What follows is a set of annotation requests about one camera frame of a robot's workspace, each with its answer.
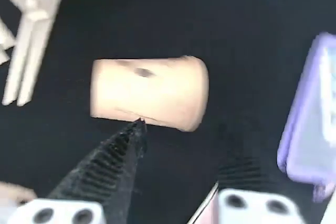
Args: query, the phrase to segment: dark spot on cork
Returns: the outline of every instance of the dark spot on cork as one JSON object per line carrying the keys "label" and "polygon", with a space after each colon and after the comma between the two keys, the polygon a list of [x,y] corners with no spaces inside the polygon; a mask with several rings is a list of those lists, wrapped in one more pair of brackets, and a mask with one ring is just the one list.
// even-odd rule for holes
{"label": "dark spot on cork", "polygon": [[138,75],[138,76],[142,76],[142,77],[150,77],[150,76],[154,76],[155,74],[148,70],[148,69],[145,69],[145,68],[136,68],[134,70],[134,72]]}

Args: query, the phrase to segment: white block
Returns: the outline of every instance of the white block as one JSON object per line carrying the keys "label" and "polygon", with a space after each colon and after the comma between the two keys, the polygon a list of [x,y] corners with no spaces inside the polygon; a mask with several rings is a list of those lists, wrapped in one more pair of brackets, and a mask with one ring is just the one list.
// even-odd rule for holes
{"label": "white block", "polygon": [[96,202],[35,199],[19,207],[7,224],[106,224]]}
{"label": "white block", "polygon": [[219,224],[304,224],[296,204],[277,194],[225,189],[219,192]]}

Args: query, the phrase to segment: screw hole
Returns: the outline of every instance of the screw hole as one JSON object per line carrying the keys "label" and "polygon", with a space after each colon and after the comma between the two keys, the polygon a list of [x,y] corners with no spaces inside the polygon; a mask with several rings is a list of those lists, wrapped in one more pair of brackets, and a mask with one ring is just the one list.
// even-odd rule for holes
{"label": "screw hole", "polygon": [[35,214],[33,222],[37,224],[47,223],[52,219],[54,215],[54,210],[51,208],[45,208]]}
{"label": "screw hole", "polygon": [[237,195],[230,195],[227,197],[226,203],[235,208],[246,208],[245,201]]}
{"label": "screw hole", "polygon": [[73,217],[73,224],[90,224],[93,220],[93,213],[89,209],[83,209]]}
{"label": "screw hole", "polygon": [[279,202],[277,200],[271,200],[267,202],[267,208],[269,211],[274,212],[276,214],[281,214],[281,215],[288,214],[287,206],[284,203]]}

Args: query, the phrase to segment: pink object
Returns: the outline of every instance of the pink object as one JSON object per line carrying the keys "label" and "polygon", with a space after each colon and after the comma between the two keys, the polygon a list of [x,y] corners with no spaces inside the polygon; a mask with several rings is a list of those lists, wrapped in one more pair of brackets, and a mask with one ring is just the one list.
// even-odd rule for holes
{"label": "pink object", "polygon": [[218,184],[216,184],[187,224],[218,224]]}

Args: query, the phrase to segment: black surface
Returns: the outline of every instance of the black surface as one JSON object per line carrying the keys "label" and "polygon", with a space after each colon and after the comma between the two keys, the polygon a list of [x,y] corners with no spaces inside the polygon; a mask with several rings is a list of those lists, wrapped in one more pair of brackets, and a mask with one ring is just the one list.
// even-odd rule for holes
{"label": "black surface", "polygon": [[[193,133],[148,127],[129,223],[186,223],[216,180],[218,155],[237,139],[273,171],[277,192],[318,223],[325,205],[277,170],[276,149],[312,39],[336,33],[333,1],[63,0],[33,101],[0,107],[0,179],[46,196],[125,125],[89,116],[94,59],[188,54],[209,70],[204,122]],[[6,5],[0,12],[8,23],[18,19]],[[6,75],[1,66],[1,90]]]}

